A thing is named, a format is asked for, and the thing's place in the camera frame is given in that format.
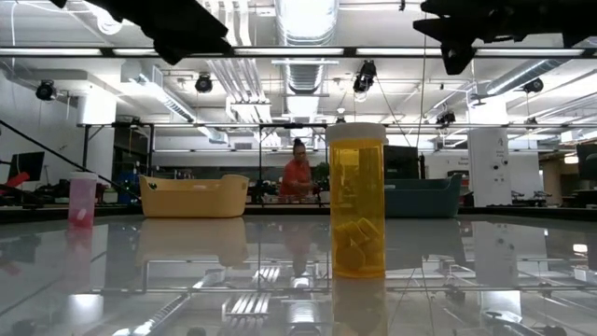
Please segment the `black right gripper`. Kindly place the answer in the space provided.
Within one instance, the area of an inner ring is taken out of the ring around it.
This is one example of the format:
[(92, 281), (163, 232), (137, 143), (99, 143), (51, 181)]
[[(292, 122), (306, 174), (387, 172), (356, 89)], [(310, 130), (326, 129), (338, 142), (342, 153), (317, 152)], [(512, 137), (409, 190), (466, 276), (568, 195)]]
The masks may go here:
[[(565, 46), (574, 46), (597, 37), (597, 0), (500, 0), (491, 11), (481, 0), (424, 0), (421, 11), (436, 17), (414, 21), (413, 29), (439, 42), (472, 43), (477, 38), (472, 26), (489, 12), (499, 34), (517, 42), (527, 35), (561, 34)], [(442, 44), (440, 51), (448, 75), (460, 75), (477, 53), (459, 44)]]

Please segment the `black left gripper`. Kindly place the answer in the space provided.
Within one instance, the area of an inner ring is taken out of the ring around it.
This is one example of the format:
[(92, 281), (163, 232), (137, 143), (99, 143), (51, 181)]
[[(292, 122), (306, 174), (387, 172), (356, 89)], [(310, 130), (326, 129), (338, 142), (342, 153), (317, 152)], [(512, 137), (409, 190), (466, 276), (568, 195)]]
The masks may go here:
[(154, 50), (176, 65), (187, 52), (229, 52), (228, 28), (197, 0), (86, 0), (115, 21), (128, 20), (155, 31)]

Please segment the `yellow plastic bin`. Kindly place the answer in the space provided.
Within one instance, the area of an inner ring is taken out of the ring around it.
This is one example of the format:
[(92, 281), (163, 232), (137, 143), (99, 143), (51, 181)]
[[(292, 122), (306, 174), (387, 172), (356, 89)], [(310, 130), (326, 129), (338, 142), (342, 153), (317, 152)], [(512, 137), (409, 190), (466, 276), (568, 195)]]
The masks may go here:
[(245, 209), (249, 179), (224, 175), (219, 179), (164, 179), (140, 176), (145, 217), (231, 218)]

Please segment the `blue plastic bin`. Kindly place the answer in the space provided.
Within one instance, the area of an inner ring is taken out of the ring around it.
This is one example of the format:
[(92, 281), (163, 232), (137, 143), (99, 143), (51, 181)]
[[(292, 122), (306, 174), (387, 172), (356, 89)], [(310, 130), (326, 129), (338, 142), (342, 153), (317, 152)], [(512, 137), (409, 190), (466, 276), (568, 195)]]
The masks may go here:
[(385, 215), (391, 218), (449, 218), (459, 210), (461, 175), (442, 179), (387, 179)]

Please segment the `wide pink pill bottle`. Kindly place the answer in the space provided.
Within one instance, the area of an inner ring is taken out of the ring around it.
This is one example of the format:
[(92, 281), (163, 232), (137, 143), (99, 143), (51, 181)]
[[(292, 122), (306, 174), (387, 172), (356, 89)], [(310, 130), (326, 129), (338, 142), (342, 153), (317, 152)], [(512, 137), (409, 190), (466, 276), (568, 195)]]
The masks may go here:
[(68, 223), (76, 229), (90, 229), (94, 223), (97, 175), (73, 172), (70, 176)]

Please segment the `grey ceiling pipe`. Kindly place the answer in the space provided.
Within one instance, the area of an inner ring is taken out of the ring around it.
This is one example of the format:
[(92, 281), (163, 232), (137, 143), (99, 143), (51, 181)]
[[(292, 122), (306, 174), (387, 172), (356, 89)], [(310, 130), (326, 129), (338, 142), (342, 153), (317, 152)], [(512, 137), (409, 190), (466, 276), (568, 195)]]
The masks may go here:
[(569, 62), (569, 59), (530, 60), (492, 80), (485, 87), (484, 94), (496, 96), (516, 89), (534, 79)]

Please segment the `black storage cabinet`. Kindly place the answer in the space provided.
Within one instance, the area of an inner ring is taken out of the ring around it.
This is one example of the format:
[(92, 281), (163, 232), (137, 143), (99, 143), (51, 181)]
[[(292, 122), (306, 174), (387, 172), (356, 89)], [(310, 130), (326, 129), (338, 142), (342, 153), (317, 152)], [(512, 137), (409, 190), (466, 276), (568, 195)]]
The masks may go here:
[[(155, 127), (143, 122), (115, 122), (113, 129), (115, 134), (111, 177), (141, 197), (140, 176), (153, 175)], [(118, 191), (118, 195), (137, 203), (122, 191)]]

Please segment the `white square pillar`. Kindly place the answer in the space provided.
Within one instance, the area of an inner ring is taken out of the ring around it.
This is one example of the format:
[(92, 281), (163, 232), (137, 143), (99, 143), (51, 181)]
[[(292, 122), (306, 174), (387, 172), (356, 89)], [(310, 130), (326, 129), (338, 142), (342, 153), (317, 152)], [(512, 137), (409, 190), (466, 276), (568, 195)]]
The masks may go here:
[(468, 158), (474, 205), (487, 207), (511, 204), (506, 129), (471, 130), (468, 133)]

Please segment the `thin black slanted rod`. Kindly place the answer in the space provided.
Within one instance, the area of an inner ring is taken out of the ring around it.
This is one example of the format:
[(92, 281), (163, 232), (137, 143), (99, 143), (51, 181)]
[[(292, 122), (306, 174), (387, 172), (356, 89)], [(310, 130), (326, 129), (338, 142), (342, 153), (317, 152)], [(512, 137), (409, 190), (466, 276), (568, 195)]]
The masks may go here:
[(14, 126), (8, 124), (4, 120), (0, 119), (0, 126), (6, 127), (11, 132), (13, 132), (16, 135), (22, 137), (26, 141), (28, 141), (28, 142), (30, 142), (30, 143), (32, 143), (32, 144), (34, 144), (34, 145), (36, 145), (36, 146), (38, 146), (38, 147), (46, 150), (51, 155), (59, 158), (62, 161), (67, 162), (71, 166), (76, 167), (79, 171), (85, 172), (85, 173), (94, 173), (94, 174), (96, 174), (99, 179), (101, 179), (104, 182), (107, 182), (111, 187), (114, 187), (118, 191), (122, 191), (122, 192), (128, 194), (133, 199), (135, 199), (138, 203), (141, 202), (141, 197), (137, 193), (134, 193), (133, 191), (130, 191), (129, 189), (126, 189), (125, 187), (123, 187), (119, 183), (117, 183), (117, 182), (109, 179), (108, 177), (100, 175), (99, 173), (94, 172), (94, 171), (90, 170), (87, 167), (88, 152), (89, 152), (89, 142), (90, 142), (90, 129), (93, 127), (92, 124), (83, 124), (83, 128), (84, 128), (84, 141), (83, 141), (83, 152), (82, 152), (83, 157), (82, 157), (81, 163), (76, 163), (75, 161), (72, 161), (72, 160), (68, 159), (63, 154), (60, 154), (58, 151), (56, 151), (56, 150), (54, 150), (54, 149), (52, 149), (52, 148), (44, 145), (43, 143), (41, 143), (38, 140), (36, 140), (33, 137), (31, 137), (30, 135), (28, 135), (28, 134), (26, 134), (26, 133), (18, 130)]

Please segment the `person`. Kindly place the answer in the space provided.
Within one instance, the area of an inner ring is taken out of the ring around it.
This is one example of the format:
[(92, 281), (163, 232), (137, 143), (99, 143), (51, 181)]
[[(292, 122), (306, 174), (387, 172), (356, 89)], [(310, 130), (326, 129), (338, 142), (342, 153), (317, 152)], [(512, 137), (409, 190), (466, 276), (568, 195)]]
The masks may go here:
[(294, 139), (292, 153), (293, 159), (284, 168), (280, 195), (303, 197), (312, 191), (313, 184), (306, 147), (299, 138)]

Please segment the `black computer monitor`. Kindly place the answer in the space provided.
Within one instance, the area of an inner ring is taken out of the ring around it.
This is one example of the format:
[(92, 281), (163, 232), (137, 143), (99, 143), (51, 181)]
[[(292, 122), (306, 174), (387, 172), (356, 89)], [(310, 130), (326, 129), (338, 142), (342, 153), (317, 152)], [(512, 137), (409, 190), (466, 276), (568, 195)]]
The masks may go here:
[(27, 181), (39, 181), (44, 166), (44, 159), (44, 151), (13, 154), (8, 178), (11, 179), (22, 173), (26, 173), (28, 175)]

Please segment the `black background rig frame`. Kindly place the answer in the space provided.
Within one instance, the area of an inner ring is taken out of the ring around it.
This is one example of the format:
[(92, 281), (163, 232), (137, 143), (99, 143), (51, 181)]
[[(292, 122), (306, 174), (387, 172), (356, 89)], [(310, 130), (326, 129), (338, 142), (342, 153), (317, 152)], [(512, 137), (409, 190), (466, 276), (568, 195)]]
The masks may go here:
[[(291, 149), (281, 147), (263, 147), (263, 141), (272, 136), (278, 130), (299, 130), (311, 129), (312, 134), (318, 137), (325, 143), (325, 148), (315, 148), (315, 152), (323, 152), (325, 157), (328, 155), (327, 143), (323, 136), (323, 131), (327, 129), (326, 123), (149, 123), (149, 122), (113, 122), (113, 123), (99, 123), (99, 124), (78, 124), (78, 127), (84, 129), (83, 152), (82, 152), (82, 169), (88, 168), (88, 156), (90, 148), (90, 140), (103, 129), (127, 129), (141, 131), (148, 129), (149, 134), (147, 138), (146, 149), (146, 171), (153, 174), (154, 170), (159, 166), (154, 163), (154, 156), (156, 153), (229, 153), (230, 155), (237, 153), (256, 153), (257, 166), (259, 169), (258, 178), (263, 178), (263, 158), (265, 153), (290, 153)], [(181, 146), (173, 148), (156, 148), (157, 130), (171, 130), (171, 131), (188, 131), (193, 130), (199, 133), (199, 137), (204, 137), (205, 145), (196, 145), (194, 147), (182, 148)], [(257, 131), (257, 139), (254, 142), (256, 147), (244, 148), (237, 146), (232, 142), (227, 134), (227, 131), (241, 130), (244, 133), (249, 131)]]

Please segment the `silver ceiling air duct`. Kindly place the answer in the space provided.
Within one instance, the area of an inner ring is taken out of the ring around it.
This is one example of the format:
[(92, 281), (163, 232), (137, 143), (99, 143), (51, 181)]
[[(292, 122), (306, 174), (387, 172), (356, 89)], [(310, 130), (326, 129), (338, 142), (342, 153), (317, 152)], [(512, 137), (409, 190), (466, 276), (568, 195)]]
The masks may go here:
[[(278, 43), (284, 47), (325, 47), (334, 40), (340, 0), (274, 0)], [(321, 88), (323, 59), (284, 66), (288, 89), (314, 94)]]

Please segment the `black wall screen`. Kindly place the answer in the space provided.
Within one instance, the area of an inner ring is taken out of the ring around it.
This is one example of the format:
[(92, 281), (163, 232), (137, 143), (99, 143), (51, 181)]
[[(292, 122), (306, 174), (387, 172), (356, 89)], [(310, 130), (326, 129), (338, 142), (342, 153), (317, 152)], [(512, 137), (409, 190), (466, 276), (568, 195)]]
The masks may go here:
[(384, 146), (385, 179), (418, 179), (419, 156), (416, 147)]

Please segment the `black aluminium table frame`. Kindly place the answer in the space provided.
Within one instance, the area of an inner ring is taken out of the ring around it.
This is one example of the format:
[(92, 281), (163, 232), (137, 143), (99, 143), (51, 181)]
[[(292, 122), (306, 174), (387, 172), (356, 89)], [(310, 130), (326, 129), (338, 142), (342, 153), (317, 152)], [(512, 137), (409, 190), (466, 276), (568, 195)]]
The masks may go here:
[[(249, 206), (244, 213), (250, 216), (269, 216), (269, 215), (309, 215), (325, 216), (330, 214), (330, 210), (324, 207), (310, 206), (305, 204), (303, 207), (291, 206), (282, 207), (273, 206)], [(133, 216), (142, 215), (143, 210), (140, 206), (100, 206), (95, 208), (95, 216)], [(461, 216), (504, 216), (504, 217), (536, 217), (553, 218), (576, 221), (595, 221), (597, 222), (597, 209), (580, 208), (548, 208), (548, 207), (462, 207), (458, 212)], [(47, 207), (37, 209), (24, 209), (19, 207), (0, 207), (0, 225), (26, 223), (37, 221), (51, 221), (67, 219), (68, 209), (61, 207)]]

